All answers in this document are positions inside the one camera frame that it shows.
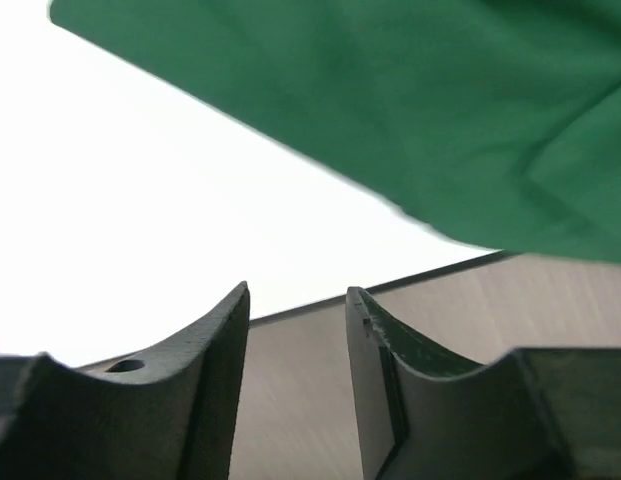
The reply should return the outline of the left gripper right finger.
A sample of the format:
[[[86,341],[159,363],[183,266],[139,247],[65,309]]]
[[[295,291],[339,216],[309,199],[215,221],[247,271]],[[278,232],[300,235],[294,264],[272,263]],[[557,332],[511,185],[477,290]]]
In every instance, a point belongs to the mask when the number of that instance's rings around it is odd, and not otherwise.
[[[621,348],[517,348],[486,365],[365,290],[346,332],[368,479],[621,479]]]

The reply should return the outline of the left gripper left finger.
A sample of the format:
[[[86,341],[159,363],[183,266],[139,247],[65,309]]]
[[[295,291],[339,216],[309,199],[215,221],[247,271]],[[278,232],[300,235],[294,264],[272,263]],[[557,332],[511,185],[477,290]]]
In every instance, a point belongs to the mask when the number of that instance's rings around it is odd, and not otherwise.
[[[0,479],[225,479],[250,293],[102,372],[0,356]]]

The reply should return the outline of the green t shirt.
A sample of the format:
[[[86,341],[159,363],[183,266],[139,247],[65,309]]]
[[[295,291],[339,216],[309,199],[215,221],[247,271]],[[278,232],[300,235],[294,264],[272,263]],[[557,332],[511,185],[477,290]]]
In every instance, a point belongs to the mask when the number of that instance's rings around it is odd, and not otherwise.
[[[447,237],[621,263],[621,1],[55,1]]]

